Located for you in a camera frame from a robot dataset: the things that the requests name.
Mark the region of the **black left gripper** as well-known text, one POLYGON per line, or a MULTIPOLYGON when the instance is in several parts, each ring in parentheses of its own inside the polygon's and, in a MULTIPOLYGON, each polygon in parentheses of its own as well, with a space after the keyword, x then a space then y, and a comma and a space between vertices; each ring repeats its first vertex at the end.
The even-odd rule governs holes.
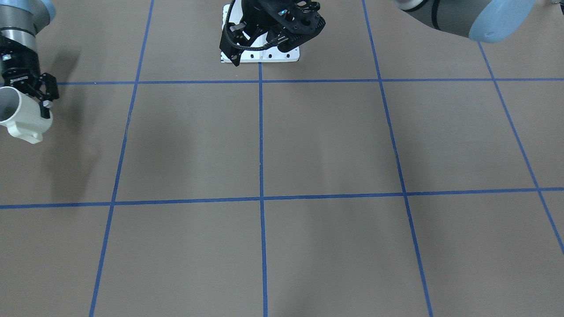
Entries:
POLYGON ((241 0, 242 18, 239 22, 230 22, 230 15, 235 0, 232 0, 222 26, 222 37, 219 48, 228 62, 239 66, 242 53, 261 52, 277 46, 275 35, 272 32, 273 18, 262 6, 264 0, 241 0), (251 45, 262 35, 267 35, 266 44, 254 48, 251 45))

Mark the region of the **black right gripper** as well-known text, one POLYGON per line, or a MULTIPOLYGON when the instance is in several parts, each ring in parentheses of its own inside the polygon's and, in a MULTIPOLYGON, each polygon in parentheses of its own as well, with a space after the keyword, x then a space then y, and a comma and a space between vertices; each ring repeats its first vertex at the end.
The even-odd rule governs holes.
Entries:
POLYGON ((3 85, 21 92, 34 92, 39 100, 41 117, 50 119, 52 103, 59 99, 56 77, 41 74, 38 54, 15 40, 0 38, 0 53, 3 85))

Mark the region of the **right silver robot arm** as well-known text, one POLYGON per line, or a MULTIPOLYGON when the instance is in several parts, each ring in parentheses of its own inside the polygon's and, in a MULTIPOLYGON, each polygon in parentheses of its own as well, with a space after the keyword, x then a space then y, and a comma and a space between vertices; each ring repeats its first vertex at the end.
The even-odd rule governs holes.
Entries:
POLYGON ((35 98, 42 118, 50 119, 59 98, 56 77, 41 71, 36 37, 56 16, 50 0, 0 2, 0 52, 3 85, 35 98))

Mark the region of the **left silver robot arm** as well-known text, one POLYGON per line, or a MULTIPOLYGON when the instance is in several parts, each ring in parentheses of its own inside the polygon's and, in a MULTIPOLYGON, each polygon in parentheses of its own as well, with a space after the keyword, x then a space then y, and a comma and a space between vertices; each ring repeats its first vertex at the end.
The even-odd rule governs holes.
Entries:
MULTIPOLYGON (((526 20, 534 0, 395 0, 418 22, 476 42, 497 43, 526 20)), ((232 0, 219 49, 234 66, 244 52, 290 52, 318 36, 326 21, 315 0, 232 0)))

